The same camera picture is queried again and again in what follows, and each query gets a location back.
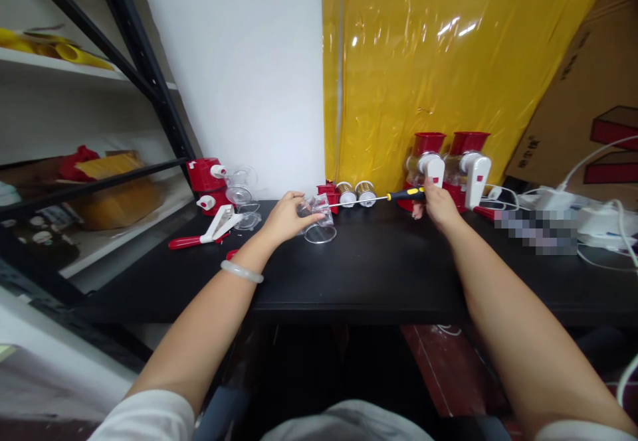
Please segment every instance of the sleeve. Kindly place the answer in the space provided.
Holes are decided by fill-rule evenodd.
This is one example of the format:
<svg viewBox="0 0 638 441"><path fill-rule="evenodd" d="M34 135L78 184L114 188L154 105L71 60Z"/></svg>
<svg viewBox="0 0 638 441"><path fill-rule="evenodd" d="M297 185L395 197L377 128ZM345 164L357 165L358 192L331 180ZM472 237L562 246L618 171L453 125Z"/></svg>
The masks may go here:
<svg viewBox="0 0 638 441"><path fill-rule="evenodd" d="M171 391L150 390L118 404L89 440L188 441L194 428L193 409L183 397Z"/></svg>
<svg viewBox="0 0 638 441"><path fill-rule="evenodd" d="M589 421L564 420L545 426L534 441L637 441L632 435Z"/></svg>

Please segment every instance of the black shelf frame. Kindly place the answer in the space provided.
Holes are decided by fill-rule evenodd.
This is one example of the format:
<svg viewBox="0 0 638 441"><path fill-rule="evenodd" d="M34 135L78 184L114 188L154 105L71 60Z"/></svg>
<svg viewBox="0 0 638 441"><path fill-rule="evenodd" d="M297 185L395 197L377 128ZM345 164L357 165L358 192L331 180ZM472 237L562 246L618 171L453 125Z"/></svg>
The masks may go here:
<svg viewBox="0 0 638 441"><path fill-rule="evenodd" d="M175 159L143 167L96 182L74 185L36 200L0 207L0 221L114 187L180 166L190 185L186 163L196 158L175 102L150 44L133 0L106 0L126 43L132 63L108 40L73 0L51 0L115 64L151 102ZM103 350L129 368L140 371L150 350L119 325L90 325L73 314L72 307L86 295L47 263L35 260L27 247L0 226L0 285L16 295L25 294L31 305Z"/></svg>

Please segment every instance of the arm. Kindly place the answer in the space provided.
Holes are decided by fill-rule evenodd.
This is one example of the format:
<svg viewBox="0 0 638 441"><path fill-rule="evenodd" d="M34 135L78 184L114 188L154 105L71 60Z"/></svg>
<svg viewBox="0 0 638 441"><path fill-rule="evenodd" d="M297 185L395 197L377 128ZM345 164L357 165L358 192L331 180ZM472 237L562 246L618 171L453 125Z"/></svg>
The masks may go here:
<svg viewBox="0 0 638 441"><path fill-rule="evenodd" d="M459 215L450 194L425 185L428 215L447 237L467 306L528 439L557 420L604 424L636 436L574 340L528 286ZM423 206L415 206L419 219Z"/></svg>
<svg viewBox="0 0 638 441"><path fill-rule="evenodd" d="M275 248L320 220L300 219L296 206L303 194L288 192L264 226L233 257L233 263L260 274ZM257 285L225 270L218 271L166 333L127 397L152 389L173 391L192 406L195 417L226 351L251 304Z"/></svg>

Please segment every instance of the forearm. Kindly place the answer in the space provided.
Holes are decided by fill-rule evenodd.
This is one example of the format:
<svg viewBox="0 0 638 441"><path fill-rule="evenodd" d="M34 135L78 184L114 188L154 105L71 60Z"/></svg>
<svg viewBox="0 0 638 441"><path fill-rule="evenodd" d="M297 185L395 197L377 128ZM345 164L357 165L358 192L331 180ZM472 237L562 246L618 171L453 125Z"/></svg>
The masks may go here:
<svg viewBox="0 0 638 441"><path fill-rule="evenodd" d="M233 263L261 273L275 247L258 232L236 253ZM184 396L197 416L215 372L248 311L256 286L220 270L166 333L127 396L166 389Z"/></svg>
<svg viewBox="0 0 638 441"><path fill-rule="evenodd" d="M559 419L636 434L574 340L494 250L465 222L446 235L472 320L527 437Z"/></svg>

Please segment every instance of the bracelet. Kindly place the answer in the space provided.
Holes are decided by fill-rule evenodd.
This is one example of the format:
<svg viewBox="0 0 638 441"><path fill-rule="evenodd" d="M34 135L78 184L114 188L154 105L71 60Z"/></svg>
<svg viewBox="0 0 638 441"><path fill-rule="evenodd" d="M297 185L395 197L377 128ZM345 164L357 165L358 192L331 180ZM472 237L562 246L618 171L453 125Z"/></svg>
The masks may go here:
<svg viewBox="0 0 638 441"><path fill-rule="evenodd" d="M233 275L240 276L241 278L245 278L246 280L250 280L253 283L260 284L264 281L264 276L260 274L256 274L255 272L251 272L250 270L246 270L245 268L240 267L237 264L229 262L228 260L224 260L221 263L221 269L226 270L227 272L232 273Z"/></svg>

